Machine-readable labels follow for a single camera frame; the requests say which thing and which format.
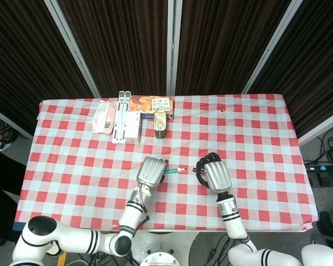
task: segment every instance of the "gingham tablecloth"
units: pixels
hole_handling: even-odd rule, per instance
[[[100,99],[41,103],[16,222],[43,214],[74,227],[118,230],[146,156],[169,160],[144,229],[224,230],[216,195],[198,183],[197,161],[226,162],[246,229],[303,231],[317,221],[312,189],[284,98],[276,94],[176,96],[165,139],[143,120],[139,145],[92,133]]]

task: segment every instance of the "marker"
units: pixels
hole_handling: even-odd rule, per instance
[[[186,168],[175,168],[175,169],[169,169],[169,170],[165,170],[164,174],[167,175],[169,173],[179,173],[181,171],[186,170]]]

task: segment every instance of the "brown curtain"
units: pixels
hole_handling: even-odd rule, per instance
[[[91,97],[44,2],[0,0],[0,112],[33,134],[42,100]]]
[[[103,97],[165,95],[168,0],[59,0]]]
[[[241,93],[290,0],[183,0],[177,95]]]
[[[249,93],[283,94],[298,137],[333,115],[333,1],[302,3]]]

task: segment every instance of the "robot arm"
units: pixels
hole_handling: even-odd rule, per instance
[[[63,250],[73,253],[93,254],[97,251],[114,256],[127,255],[132,238],[139,228],[143,213],[149,219],[146,204],[151,196],[150,189],[160,184],[167,162],[146,157],[137,174],[138,187],[132,192],[119,220],[120,232],[101,234],[91,229],[73,228],[53,218],[38,216],[24,227],[13,252],[10,266],[43,266],[46,253],[60,255]]]
[[[293,256],[268,249],[256,249],[244,228],[235,197],[228,193],[232,186],[231,180],[226,164],[217,154],[210,153],[202,158],[194,171],[199,182],[218,195],[217,205],[228,236],[241,242],[228,252],[233,266],[302,266]],[[202,179],[202,173],[206,174],[207,181]]]

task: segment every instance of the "can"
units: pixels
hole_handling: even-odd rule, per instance
[[[163,110],[157,110],[154,113],[153,123],[155,137],[157,139],[165,138],[165,132],[167,129],[167,114]]]

